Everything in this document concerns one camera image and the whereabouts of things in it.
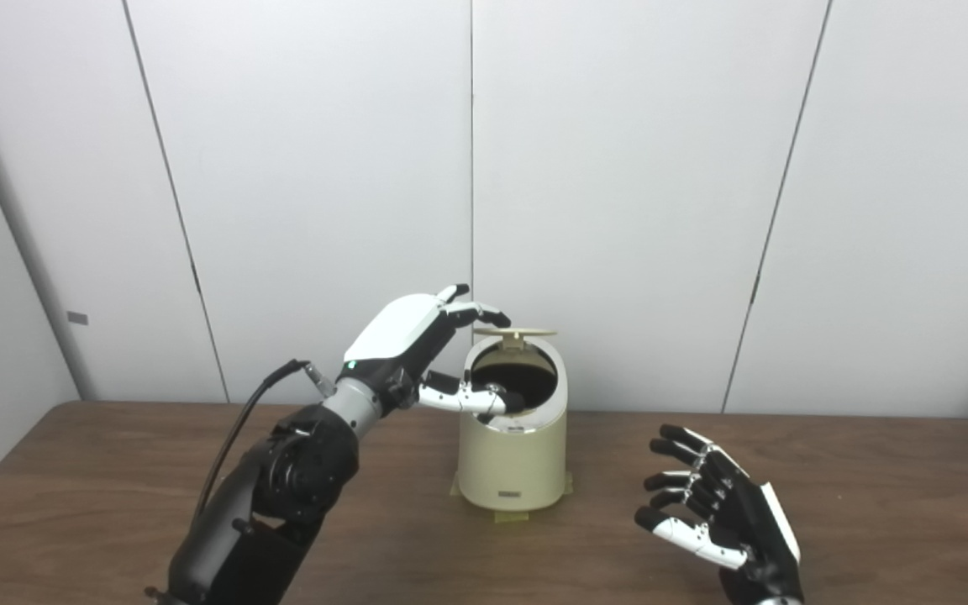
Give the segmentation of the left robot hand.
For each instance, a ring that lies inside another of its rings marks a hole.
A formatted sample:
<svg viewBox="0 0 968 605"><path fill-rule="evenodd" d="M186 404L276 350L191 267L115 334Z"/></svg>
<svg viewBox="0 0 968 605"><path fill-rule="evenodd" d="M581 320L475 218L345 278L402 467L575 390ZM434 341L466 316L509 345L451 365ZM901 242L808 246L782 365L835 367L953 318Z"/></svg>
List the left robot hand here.
<svg viewBox="0 0 968 605"><path fill-rule="evenodd" d="M460 300L467 284L415 292L388 303L345 352L335 387L353 387L380 417L414 405L455 413L507 416L526 409L521 394L476 386L468 375L431 371L458 330L480 321L500 329L512 322L501 310Z"/></svg>

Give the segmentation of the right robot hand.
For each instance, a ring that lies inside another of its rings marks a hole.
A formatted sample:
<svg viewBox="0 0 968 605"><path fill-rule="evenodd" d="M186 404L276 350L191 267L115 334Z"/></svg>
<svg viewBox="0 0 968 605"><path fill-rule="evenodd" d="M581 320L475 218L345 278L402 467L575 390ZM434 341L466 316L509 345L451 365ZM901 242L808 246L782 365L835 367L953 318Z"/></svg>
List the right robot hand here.
<svg viewBox="0 0 968 605"><path fill-rule="evenodd" d="M769 482L758 483L721 445L662 424L650 451L683 471L646 477L635 524L718 568L730 604L804 604L802 549Z"/></svg>

